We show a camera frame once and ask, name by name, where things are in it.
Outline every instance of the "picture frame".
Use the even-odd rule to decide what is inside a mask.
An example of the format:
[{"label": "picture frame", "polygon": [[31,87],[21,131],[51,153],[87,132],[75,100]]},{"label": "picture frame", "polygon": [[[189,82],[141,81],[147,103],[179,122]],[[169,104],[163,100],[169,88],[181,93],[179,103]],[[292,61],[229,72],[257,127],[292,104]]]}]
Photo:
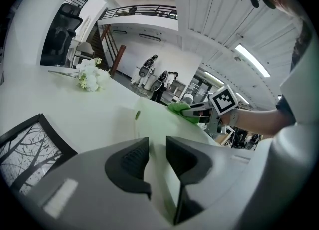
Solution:
[{"label": "picture frame", "polygon": [[0,174],[11,189],[27,194],[47,173],[77,154],[38,114],[0,137]]}]

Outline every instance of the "wristband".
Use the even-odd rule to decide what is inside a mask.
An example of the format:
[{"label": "wristband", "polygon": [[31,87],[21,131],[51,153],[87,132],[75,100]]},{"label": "wristband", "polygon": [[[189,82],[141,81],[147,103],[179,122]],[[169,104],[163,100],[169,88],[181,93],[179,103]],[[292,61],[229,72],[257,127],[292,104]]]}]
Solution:
[{"label": "wristband", "polygon": [[231,111],[230,118],[229,118],[229,126],[235,126],[238,120],[238,111],[234,109]]}]

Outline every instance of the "forearm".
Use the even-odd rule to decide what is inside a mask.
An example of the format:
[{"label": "forearm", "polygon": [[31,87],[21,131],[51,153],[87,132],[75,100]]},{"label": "forearm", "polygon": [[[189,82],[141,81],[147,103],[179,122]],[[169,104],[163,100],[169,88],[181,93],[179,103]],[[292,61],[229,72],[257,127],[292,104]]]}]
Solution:
[{"label": "forearm", "polygon": [[[275,135],[282,128],[292,125],[294,122],[289,115],[279,110],[255,112],[238,109],[236,127],[262,135]],[[230,112],[222,116],[224,124],[229,124]]]}]

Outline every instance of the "dark shirt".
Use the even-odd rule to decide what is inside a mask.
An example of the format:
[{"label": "dark shirt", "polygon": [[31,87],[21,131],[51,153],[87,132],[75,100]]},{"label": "dark shirt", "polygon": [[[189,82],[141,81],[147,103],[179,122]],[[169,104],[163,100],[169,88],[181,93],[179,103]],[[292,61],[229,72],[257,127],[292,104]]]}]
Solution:
[{"label": "dark shirt", "polygon": [[[306,25],[306,23],[303,22],[302,31],[300,33],[299,38],[296,40],[294,51],[292,55],[291,65],[290,65],[290,71],[294,69],[294,67],[299,62],[301,56],[304,54],[306,48],[308,47],[308,44],[311,40],[311,32]],[[293,115],[292,110],[290,109],[290,106],[284,96],[280,98],[280,100],[276,104],[276,108],[284,113],[289,113],[291,116]]]}]

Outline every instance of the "green cloth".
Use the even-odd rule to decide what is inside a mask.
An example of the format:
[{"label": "green cloth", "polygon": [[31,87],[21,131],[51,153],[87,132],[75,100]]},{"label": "green cloth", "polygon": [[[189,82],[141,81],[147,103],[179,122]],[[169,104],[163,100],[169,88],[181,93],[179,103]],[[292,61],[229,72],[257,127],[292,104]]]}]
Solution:
[{"label": "green cloth", "polygon": [[183,102],[181,102],[181,103],[170,103],[168,105],[168,109],[171,112],[174,112],[177,115],[180,115],[181,117],[183,117],[184,119],[186,119],[187,121],[189,121],[189,122],[191,122],[193,124],[198,124],[199,123],[199,117],[186,117],[186,116],[183,116],[181,114],[182,110],[190,109],[190,106],[187,103],[183,103]]}]

